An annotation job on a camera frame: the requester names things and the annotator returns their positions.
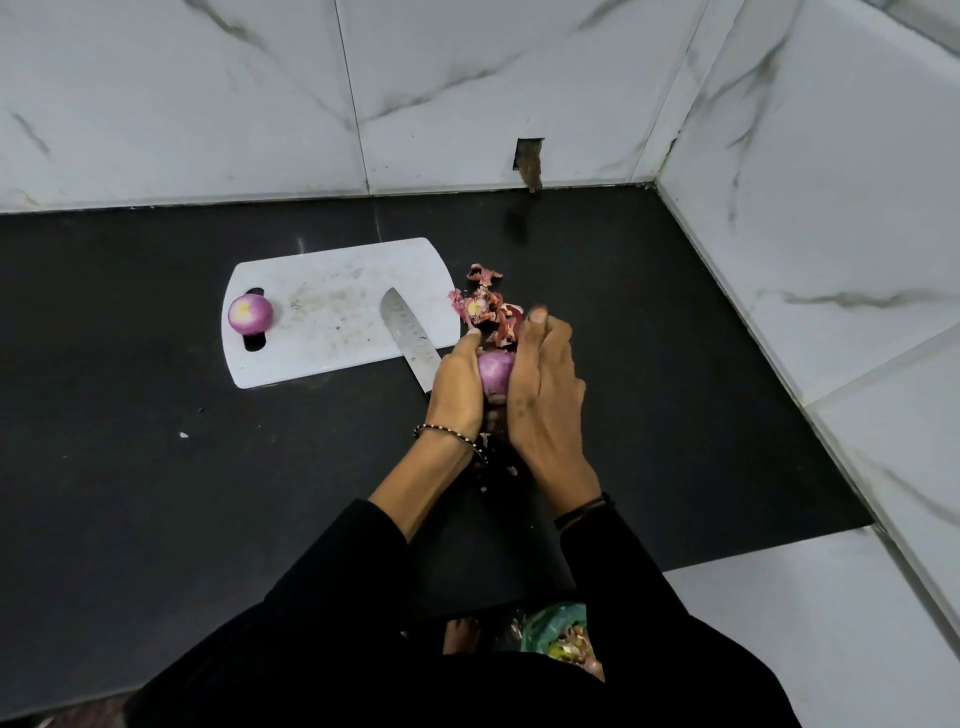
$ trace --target person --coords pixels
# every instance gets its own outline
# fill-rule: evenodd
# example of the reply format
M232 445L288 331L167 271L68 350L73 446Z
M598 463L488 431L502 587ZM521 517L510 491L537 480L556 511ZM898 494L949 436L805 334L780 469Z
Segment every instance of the person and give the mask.
M773 672L691 616L613 505L599 499L583 453L586 385L575 374L570 334L544 307L531 311L519 333L507 421L511 443L553 509L575 517L561 545L587 605L605 682L539 654L425 656L401 635L395 615L412 581L408 543L473 456L459 437L428 428L370 498L348 506L262 602L137 693L125 709L127 724L467 717L482 715L484 705L495 715L486 702L493 700L522 702L541 716L622 720L629 715L622 711L633 711L656 724L731 718L731 725L799 725ZM483 420L479 341L471 331L444 357L425 420L470 440ZM453 632L462 640L463 624Z

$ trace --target black sleeve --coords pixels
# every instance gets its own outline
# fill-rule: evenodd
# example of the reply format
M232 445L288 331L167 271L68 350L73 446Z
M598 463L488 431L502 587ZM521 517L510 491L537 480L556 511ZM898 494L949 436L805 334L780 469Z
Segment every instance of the black sleeve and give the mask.
M732 717L800 725L776 675L687 612L614 508L575 522L561 545L612 689L663 695L705 724Z
M182 728L223 717L239 710L236 695L255 703L254 693L268 691L303 655L362 654L369 645L381 661L399 659L405 641L392 619L411 579L403 534L375 505L354 501L262 602L134 695L124 708L128 726Z

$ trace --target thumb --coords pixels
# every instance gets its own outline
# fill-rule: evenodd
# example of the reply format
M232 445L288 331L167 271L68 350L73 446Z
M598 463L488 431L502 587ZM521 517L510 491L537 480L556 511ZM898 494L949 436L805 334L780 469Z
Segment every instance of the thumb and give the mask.
M540 344L546 336L546 306L534 308L520 326L510 392L535 395L540 391Z
M471 328L460 337L460 341L457 342L457 345L453 348L453 353L456 354L473 354L473 358L476 358L477 347L480 346L480 329Z

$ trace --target foot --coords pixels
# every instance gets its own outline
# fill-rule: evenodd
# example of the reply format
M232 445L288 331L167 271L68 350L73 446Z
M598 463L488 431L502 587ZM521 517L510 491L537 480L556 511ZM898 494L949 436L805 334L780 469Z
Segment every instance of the foot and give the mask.
M479 641L480 622L473 617L451 619L444 631L444 655L471 655L477 651Z

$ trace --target right hand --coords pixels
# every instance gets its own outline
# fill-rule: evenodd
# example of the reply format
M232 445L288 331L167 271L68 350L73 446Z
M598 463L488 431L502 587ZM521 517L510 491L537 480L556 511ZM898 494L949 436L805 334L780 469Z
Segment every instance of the right hand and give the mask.
M574 372L572 332L545 307L532 310L520 328L507 390L510 442L558 515L600 496L584 457L580 407L587 386Z

